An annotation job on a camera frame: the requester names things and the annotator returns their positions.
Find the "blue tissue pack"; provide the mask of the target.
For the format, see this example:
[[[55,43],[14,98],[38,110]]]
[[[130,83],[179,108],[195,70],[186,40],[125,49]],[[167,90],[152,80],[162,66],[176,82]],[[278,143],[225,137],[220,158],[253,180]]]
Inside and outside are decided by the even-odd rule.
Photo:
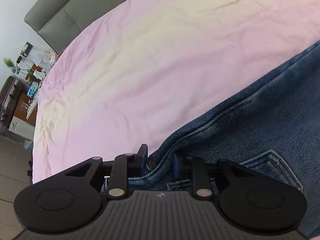
[[[27,96],[32,98],[36,94],[38,88],[39,88],[39,83],[35,82],[35,81],[32,82],[28,91],[27,91]]]

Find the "wooden bedside table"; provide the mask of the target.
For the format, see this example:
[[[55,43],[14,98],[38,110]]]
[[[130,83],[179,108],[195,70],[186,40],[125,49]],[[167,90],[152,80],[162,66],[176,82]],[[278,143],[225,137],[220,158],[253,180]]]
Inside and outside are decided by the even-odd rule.
[[[39,88],[32,98],[28,97],[27,94],[21,94],[14,112],[14,116],[9,125],[10,132],[19,135],[28,141],[33,141],[34,139],[38,97],[43,80],[44,79],[38,82]]]

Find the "pink floral bed duvet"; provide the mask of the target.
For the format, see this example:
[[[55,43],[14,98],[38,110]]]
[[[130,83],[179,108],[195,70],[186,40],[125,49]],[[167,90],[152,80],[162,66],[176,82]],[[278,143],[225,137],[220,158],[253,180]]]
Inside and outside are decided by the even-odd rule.
[[[33,182],[150,152],[319,39],[319,0],[127,0],[89,25],[38,98]]]

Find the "dark maroon suitcase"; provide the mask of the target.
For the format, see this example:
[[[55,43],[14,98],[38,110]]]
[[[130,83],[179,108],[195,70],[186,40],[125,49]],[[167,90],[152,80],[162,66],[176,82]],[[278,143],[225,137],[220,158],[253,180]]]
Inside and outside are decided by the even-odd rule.
[[[14,116],[15,109],[22,93],[26,93],[26,86],[21,80],[9,76],[1,89],[0,107],[1,124],[8,129]]]

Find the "small green potted plant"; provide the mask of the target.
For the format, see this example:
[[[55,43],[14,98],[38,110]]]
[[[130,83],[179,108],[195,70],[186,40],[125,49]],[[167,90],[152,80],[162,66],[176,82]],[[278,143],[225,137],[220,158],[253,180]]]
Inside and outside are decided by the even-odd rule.
[[[3,62],[14,74],[16,73],[16,66],[10,58],[4,58]]]

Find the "blue denim jeans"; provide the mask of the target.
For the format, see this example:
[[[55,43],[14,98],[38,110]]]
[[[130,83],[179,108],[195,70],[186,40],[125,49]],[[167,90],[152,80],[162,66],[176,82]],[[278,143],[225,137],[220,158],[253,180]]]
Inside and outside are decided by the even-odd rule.
[[[214,196],[174,177],[174,155],[202,158]],[[108,204],[98,239],[319,238],[319,43],[197,119]]]

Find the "wall power socket panel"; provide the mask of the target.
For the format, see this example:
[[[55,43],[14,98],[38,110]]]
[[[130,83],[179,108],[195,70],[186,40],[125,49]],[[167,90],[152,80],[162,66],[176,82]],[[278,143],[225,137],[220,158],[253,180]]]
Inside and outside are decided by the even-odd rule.
[[[33,45],[30,44],[29,42],[26,42],[26,44],[24,45],[24,47],[21,51],[21,55],[23,57],[27,57],[29,55],[30,51],[32,50],[32,48],[33,48]]]

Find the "grey upholstered headboard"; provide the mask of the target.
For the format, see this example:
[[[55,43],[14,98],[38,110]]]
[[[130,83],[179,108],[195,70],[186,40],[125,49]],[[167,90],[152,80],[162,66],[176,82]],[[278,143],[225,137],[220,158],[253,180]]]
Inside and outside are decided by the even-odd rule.
[[[56,53],[87,26],[126,0],[38,0],[24,17]]]

